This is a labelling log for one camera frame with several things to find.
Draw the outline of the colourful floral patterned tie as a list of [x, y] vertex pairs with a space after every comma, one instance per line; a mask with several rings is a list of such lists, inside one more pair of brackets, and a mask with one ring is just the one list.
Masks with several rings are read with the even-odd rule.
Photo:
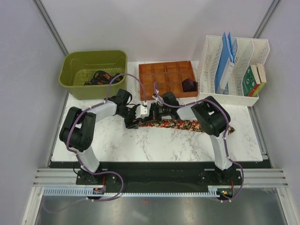
[[139, 128], [171, 128], [179, 130], [187, 130], [194, 132], [207, 133], [201, 127], [197, 120], [172, 120], [162, 119], [161, 121], [155, 120], [152, 126], [140, 126]]

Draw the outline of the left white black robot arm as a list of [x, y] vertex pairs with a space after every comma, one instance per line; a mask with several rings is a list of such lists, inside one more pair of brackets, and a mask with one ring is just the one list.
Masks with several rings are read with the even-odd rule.
[[132, 95], [123, 89], [116, 96], [85, 110], [71, 107], [60, 130], [59, 139], [64, 142], [68, 151], [75, 154], [81, 166], [81, 172], [86, 173], [87, 180], [99, 184], [103, 179], [100, 162], [92, 149], [95, 125], [97, 122], [111, 116], [124, 118], [126, 128], [138, 128], [142, 117], [148, 113], [147, 103], [132, 105]]

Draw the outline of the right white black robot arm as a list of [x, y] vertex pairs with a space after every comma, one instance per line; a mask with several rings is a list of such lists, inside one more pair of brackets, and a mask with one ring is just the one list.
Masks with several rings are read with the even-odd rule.
[[243, 178], [243, 172], [237, 171], [242, 166], [229, 156], [227, 137], [231, 130], [230, 121], [228, 112], [212, 96], [180, 105], [173, 93], [168, 92], [150, 105], [149, 115], [141, 120], [139, 126], [177, 128], [209, 135], [214, 152], [214, 177], [217, 183], [223, 185]]

